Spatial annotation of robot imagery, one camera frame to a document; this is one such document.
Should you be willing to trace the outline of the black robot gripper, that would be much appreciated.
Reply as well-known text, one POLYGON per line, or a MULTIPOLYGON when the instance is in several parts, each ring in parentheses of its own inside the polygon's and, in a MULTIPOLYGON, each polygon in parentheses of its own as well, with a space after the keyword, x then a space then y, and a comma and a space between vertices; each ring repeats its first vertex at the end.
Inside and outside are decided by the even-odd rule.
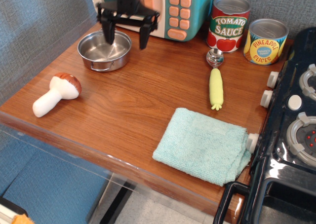
POLYGON ((116 24, 140 27, 140 49, 146 48, 150 33, 158 29, 159 13, 142 0, 104 0, 95 6, 108 44, 114 43, 116 24))

